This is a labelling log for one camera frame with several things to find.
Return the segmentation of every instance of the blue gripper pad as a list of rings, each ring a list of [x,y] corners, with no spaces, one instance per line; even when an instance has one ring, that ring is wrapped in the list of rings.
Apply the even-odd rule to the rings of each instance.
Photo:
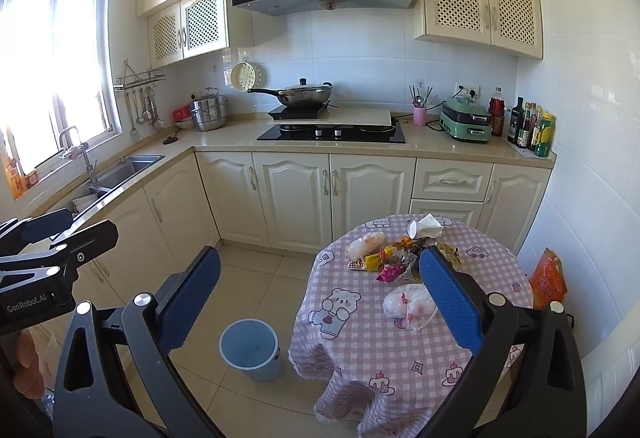
[[[219,278],[220,256],[216,249],[205,247],[186,271],[170,276],[158,290],[158,348],[162,353],[184,344]]]
[[[436,247],[420,255],[420,277],[436,302],[458,346],[476,355],[482,345],[481,316]]]

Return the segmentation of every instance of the trash can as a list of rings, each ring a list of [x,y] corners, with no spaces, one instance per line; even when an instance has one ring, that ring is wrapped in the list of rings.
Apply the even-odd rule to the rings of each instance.
[[[220,355],[257,382],[269,382],[282,372],[278,336],[259,319],[241,319],[227,326],[220,336]]]

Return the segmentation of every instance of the gas stove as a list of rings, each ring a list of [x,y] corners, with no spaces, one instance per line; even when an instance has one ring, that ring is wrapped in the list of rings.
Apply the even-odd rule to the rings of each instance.
[[[314,126],[285,124],[265,131],[259,141],[386,142],[405,144],[400,123],[394,126]]]

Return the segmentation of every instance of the pink checkered tablecloth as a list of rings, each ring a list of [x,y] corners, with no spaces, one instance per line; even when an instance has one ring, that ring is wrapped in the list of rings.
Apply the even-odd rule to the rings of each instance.
[[[367,232],[383,231],[389,242],[407,233],[423,215],[393,215],[367,222],[334,241],[316,257],[293,328],[289,360],[308,379],[328,380],[316,402],[319,417],[343,420],[364,411],[358,436],[414,438],[442,404],[471,353],[460,348],[440,313],[418,332],[386,317],[385,295],[395,287],[376,274],[352,271],[345,248]],[[459,221],[444,226],[437,241],[459,249],[462,272],[485,292],[498,291],[514,305],[531,307],[529,282],[503,245]],[[339,317],[334,301],[344,301]],[[503,373],[523,346],[514,346]]]

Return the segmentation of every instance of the cabinet handle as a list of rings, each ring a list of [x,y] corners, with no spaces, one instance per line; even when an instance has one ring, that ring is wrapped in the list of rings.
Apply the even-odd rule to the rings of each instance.
[[[254,191],[256,189],[258,189],[257,187],[255,187],[255,182],[254,182],[254,173],[255,173],[255,169],[252,165],[249,166],[249,180],[251,181],[251,187],[254,188]]]
[[[95,277],[98,278],[98,281],[100,281],[101,283],[104,283],[104,278],[102,277],[102,274],[100,272],[98,272],[97,270],[95,270],[91,264],[89,264],[89,270],[91,270],[93,272],[93,274],[95,275]]]
[[[102,272],[102,275],[106,276],[106,277],[110,277],[111,274],[109,274],[109,271],[107,270],[107,267],[105,267],[103,264],[101,264],[100,261],[98,261],[97,259],[94,259],[94,263],[95,266],[98,267],[98,270],[100,272]]]
[[[333,183],[331,184],[331,191],[334,193],[334,196],[338,196],[338,172],[332,171],[331,177],[333,178]]]
[[[491,180],[491,184],[489,184],[489,191],[486,195],[486,200],[484,201],[484,203],[489,204],[491,203],[491,200],[494,199],[494,187],[495,187],[495,178]]]
[[[439,182],[446,185],[464,185],[467,183],[466,180],[447,180],[446,178],[441,178]]]
[[[158,206],[156,205],[156,200],[154,200],[153,198],[151,199],[151,206],[154,208],[154,211],[156,212],[156,217],[158,218],[158,221],[162,223],[162,215],[160,214],[160,209],[158,209]]]

